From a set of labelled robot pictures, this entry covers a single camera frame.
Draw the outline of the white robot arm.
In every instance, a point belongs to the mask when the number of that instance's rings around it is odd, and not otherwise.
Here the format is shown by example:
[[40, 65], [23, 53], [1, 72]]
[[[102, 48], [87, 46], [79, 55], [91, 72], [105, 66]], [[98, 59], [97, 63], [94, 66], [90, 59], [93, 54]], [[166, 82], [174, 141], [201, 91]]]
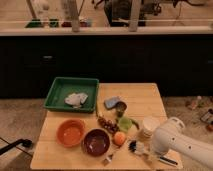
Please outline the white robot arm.
[[158, 156], [174, 150], [213, 169], [213, 145], [192, 139], [183, 134], [184, 123], [170, 117], [160, 123], [154, 117], [143, 120], [144, 131], [151, 136], [150, 151]]

